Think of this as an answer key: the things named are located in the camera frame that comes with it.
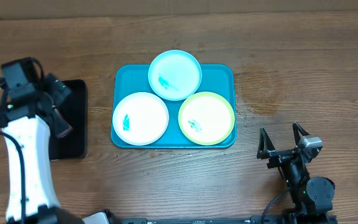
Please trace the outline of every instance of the plate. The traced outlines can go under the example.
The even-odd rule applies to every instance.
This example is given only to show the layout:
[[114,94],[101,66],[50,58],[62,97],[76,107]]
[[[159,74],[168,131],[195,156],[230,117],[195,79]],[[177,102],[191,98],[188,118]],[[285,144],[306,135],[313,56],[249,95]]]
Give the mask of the plate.
[[159,97],[178,101],[196,92],[202,79],[201,66],[191,54],[169,50],[158,55],[150,65],[149,84]]
[[192,95],[179,109],[178,122],[183,134],[204,146],[225,140],[235,122],[229,102],[216,93],[201,92]]
[[112,114],[114,131],[124,142],[144,146],[158,140],[167,129],[168,108],[157,96],[133,93],[122,99]]

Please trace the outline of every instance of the yellow-green plate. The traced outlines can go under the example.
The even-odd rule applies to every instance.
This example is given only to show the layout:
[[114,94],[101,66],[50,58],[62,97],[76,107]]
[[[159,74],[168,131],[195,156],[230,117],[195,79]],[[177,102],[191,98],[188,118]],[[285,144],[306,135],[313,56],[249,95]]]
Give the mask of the yellow-green plate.
[[234,127],[234,111],[222,96],[196,93],[187,98],[179,109],[179,127],[192,142],[210,146],[225,140]]

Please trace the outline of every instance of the green paint smear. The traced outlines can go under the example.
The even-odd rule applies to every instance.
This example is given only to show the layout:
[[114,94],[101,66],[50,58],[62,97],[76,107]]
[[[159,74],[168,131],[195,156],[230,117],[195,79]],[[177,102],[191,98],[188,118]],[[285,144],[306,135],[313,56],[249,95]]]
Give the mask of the green paint smear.
[[188,123],[190,124],[191,128],[196,130],[196,132],[198,132],[198,133],[202,132],[201,125],[194,119],[189,120]]
[[124,131],[129,131],[129,117],[128,117],[128,114],[125,115],[125,118],[122,121],[122,126],[124,127]]
[[175,86],[170,84],[168,81],[166,81],[164,78],[162,78],[161,74],[160,74],[160,77],[158,78],[158,81],[166,90],[169,88],[174,89],[174,90],[179,90],[178,88],[176,88]]

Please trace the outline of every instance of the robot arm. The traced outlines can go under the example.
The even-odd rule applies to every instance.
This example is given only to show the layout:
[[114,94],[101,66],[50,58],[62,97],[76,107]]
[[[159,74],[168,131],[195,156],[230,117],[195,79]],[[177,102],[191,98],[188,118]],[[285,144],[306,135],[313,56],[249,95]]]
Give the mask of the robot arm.
[[[291,195],[294,208],[283,211],[282,223],[337,223],[334,217],[327,214],[333,209],[334,182],[325,177],[310,178],[305,165],[319,154],[323,142],[296,122],[293,123],[293,132],[296,146],[276,151],[266,130],[261,128],[257,152],[258,159],[268,159],[269,169],[278,168]],[[267,209],[262,215],[262,224]]]
[[[57,200],[48,156],[50,130],[48,124],[38,115],[26,116],[10,121],[2,131],[14,137],[21,146],[25,164],[25,215],[38,213],[38,207],[60,207]],[[21,219],[21,172],[20,161],[15,145],[6,139],[9,154],[10,195],[6,210],[6,220]]]
[[[40,77],[35,63],[40,67]],[[84,223],[60,208],[48,155],[51,134],[59,136],[70,128],[57,115],[55,107],[71,91],[51,73],[45,77],[41,64],[34,58],[5,63],[1,69],[4,92],[0,100],[0,128],[20,147],[17,149],[16,143],[6,138],[10,181],[7,222]]]

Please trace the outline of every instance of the white arm segment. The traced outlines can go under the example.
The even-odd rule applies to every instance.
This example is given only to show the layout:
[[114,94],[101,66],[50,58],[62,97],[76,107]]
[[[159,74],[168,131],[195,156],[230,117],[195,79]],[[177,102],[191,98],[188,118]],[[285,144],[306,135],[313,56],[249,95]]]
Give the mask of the white arm segment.
[[[25,167],[26,216],[38,213],[38,207],[46,205],[60,207],[55,190],[49,163],[49,126],[40,117],[23,117],[8,123],[2,129],[6,134],[14,137],[22,146]],[[5,138],[9,154],[9,205],[6,210],[6,220],[14,217],[21,219],[21,173],[19,156],[15,145]]]

